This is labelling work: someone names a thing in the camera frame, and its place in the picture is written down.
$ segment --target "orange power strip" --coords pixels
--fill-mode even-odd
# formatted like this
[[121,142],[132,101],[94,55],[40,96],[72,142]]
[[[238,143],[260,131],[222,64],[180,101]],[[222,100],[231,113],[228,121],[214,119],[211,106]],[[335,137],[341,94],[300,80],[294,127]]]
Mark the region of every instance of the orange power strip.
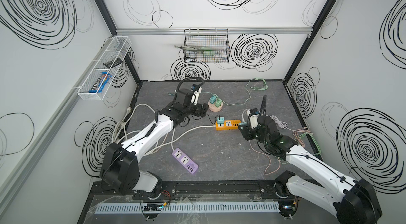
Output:
[[241,123],[241,120],[236,119],[236,120],[225,120],[224,124],[217,124],[216,121],[216,130],[217,131],[222,131],[222,130],[236,130],[238,129],[238,124]]

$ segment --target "black frame edge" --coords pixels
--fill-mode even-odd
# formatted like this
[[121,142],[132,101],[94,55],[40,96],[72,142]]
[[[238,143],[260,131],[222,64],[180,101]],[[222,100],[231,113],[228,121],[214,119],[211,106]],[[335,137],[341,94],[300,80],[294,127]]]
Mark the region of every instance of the black frame edge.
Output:
[[316,35],[318,34],[320,28],[322,27],[324,21],[326,20],[328,14],[330,13],[332,7],[334,6],[335,2],[337,0],[327,0],[322,11],[320,12],[319,16],[317,17],[316,22],[313,25],[313,31],[310,35],[309,38],[306,38],[304,43],[302,44],[302,47],[300,48],[295,60],[293,61],[292,65],[290,66],[289,70],[287,71],[287,74],[285,76],[284,82],[288,82],[292,75],[294,74],[296,68],[300,64],[302,58],[307,52],[307,49],[310,47],[312,44],[313,40],[316,38]]
[[[148,82],[180,82],[180,80],[174,80],[174,79],[166,79],[166,80],[154,80],[154,81],[149,81]],[[249,79],[206,79],[205,82],[248,82]],[[252,82],[255,81],[262,81],[261,79],[251,79]],[[283,79],[265,79],[265,81],[281,81],[283,82]]]
[[[94,0],[100,13],[101,16],[104,19],[104,22],[106,23],[110,33],[112,35],[117,35],[117,27],[116,24],[113,21],[113,18],[111,17],[106,4],[104,3],[104,0]],[[140,76],[138,75],[131,59],[128,56],[124,57],[124,61],[125,64],[128,66],[129,71],[131,72],[132,77],[134,78],[135,82],[137,83],[137,85],[140,84],[141,80],[140,80]]]
[[[287,85],[286,85],[286,82],[283,83],[283,86],[285,87],[285,90],[286,90],[287,95],[289,96],[290,102],[292,103],[292,106],[293,106],[293,108],[295,109],[295,112],[296,112],[296,115],[297,115],[298,118],[299,118],[300,124],[301,124],[303,127],[307,127],[307,125],[306,125],[306,123],[305,123],[305,120],[303,119],[302,114],[301,114],[300,111],[299,111],[299,107],[297,106],[295,100],[294,100],[293,97],[292,97],[292,94],[290,93],[289,88],[288,88]],[[314,144],[312,138],[311,138],[309,135],[307,135],[307,139],[308,139],[309,142],[310,142],[310,146],[311,146],[311,149],[313,150],[313,152],[317,153],[317,152],[318,152],[318,149],[317,149],[316,144]],[[316,158],[318,158],[319,160],[323,161],[323,158],[322,158],[321,155],[316,155]]]

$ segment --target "white wire basket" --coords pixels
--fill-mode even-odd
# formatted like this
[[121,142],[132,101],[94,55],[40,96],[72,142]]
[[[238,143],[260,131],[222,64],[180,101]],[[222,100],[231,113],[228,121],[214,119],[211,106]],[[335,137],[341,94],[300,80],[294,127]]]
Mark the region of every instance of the white wire basket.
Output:
[[[78,90],[78,95],[83,100],[101,101],[104,99],[117,71],[125,63],[124,58],[130,46],[129,37],[113,37],[113,40]],[[114,66],[115,63],[120,61],[121,64]]]

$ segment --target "power strip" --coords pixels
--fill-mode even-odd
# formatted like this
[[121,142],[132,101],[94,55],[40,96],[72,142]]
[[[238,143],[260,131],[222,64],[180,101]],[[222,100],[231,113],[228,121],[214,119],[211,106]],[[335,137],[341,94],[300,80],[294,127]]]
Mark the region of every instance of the power strip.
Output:
[[216,130],[217,131],[222,131],[222,130],[236,130],[238,129],[238,124],[241,123],[241,120],[236,119],[236,120],[225,120],[224,124],[217,124],[216,121]]
[[175,157],[182,166],[184,166],[191,174],[194,174],[196,170],[199,168],[197,164],[192,161],[184,152],[182,152],[179,148],[176,148],[175,151],[172,153],[172,156]]

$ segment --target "gray tabletop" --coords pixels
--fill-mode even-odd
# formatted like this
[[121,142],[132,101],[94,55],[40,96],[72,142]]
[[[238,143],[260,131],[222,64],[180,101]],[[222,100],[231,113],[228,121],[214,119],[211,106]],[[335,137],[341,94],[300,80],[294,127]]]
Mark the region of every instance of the gray tabletop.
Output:
[[[145,103],[153,109],[164,108],[173,96],[168,92],[174,92],[177,82],[145,82],[141,87],[137,104]],[[263,95],[267,95],[267,115],[275,115],[281,121],[285,121],[289,128],[300,129],[302,126],[290,102],[282,82],[267,82],[268,89],[265,91],[251,90],[250,86],[261,87],[263,82],[251,82],[248,89],[251,93],[244,105],[224,105],[220,112],[208,111],[207,114],[214,122],[214,117],[219,114],[226,120],[240,119],[243,110],[249,108],[259,109]],[[244,103],[249,97],[245,89],[247,82],[206,82],[202,89],[205,92],[217,94],[228,104]],[[182,87],[189,88],[190,82],[185,82]],[[201,94],[199,103],[208,102],[210,94]],[[140,106],[129,122],[127,131],[141,130],[154,119],[154,113],[146,106]],[[185,131],[200,125],[211,125],[209,119],[204,117],[200,120],[190,118],[190,123],[185,127],[175,128],[175,137],[179,137]],[[280,129],[280,133],[292,136],[292,132]],[[170,142],[172,132],[168,135],[166,142]],[[306,138],[305,148],[313,153]],[[256,142],[251,140],[252,147],[261,151]],[[304,179],[309,176],[291,164],[282,164],[278,171],[265,175],[264,171],[269,164],[269,159],[263,154],[253,151],[238,130],[217,131],[215,128],[198,128],[176,141],[174,148],[180,148],[198,166],[195,174],[190,174],[171,155],[170,145],[163,146],[159,152],[144,156],[139,163],[141,171],[150,171],[160,176],[164,181],[207,181],[207,180],[258,180],[275,179],[285,170],[293,171]],[[270,156],[271,166],[267,173],[276,170],[279,161],[276,157]]]

